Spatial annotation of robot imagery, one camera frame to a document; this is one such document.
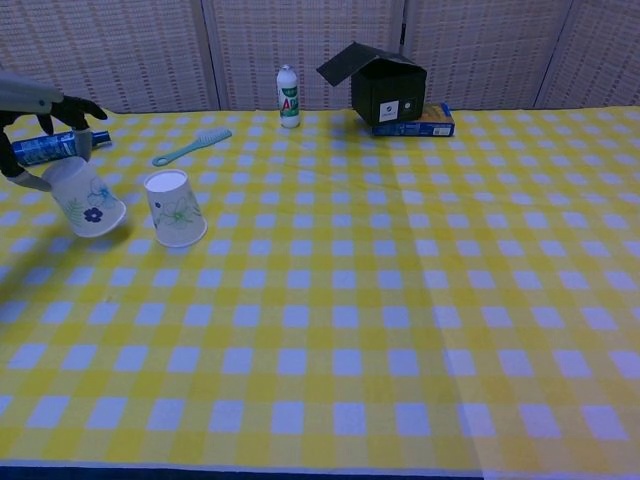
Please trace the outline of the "grey black left robot hand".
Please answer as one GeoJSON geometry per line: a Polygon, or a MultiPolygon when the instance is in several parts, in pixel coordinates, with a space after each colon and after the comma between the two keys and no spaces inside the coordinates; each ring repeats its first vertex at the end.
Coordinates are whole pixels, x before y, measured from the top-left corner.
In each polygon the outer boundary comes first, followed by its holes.
{"type": "Polygon", "coordinates": [[[92,100],[68,96],[54,86],[37,82],[24,75],[1,71],[1,173],[12,183],[50,192],[51,185],[25,170],[17,160],[4,129],[19,117],[35,115],[41,129],[54,133],[52,119],[64,123],[74,133],[76,152],[88,162],[92,154],[92,132],[85,115],[106,120],[107,113],[92,100]]]}

